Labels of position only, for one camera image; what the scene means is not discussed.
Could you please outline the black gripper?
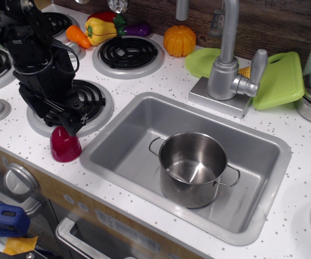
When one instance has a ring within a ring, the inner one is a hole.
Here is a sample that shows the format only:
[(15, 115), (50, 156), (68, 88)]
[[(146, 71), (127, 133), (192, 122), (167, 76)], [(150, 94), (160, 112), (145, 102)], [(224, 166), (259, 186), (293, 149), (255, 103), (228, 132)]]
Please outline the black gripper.
[[(19, 92), (26, 103), (47, 126), (63, 125), (70, 136), (75, 136), (88, 120), (73, 89), (74, 77), (74, 72), (18, 73)], [(59, 116), (48, 114), (53, 108)]]

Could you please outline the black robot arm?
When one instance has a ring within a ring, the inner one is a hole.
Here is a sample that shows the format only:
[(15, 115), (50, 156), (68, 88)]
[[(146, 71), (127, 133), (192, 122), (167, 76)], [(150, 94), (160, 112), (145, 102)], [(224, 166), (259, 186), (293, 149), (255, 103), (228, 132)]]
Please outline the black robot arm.
[(40, 118), (56, 110), (70, 136), (86, 124), (74, 91), (70, 48), (54, 39), (52, 24), (33, 1), (0, 1), (0, 44), (10, 54), (19, 93)]

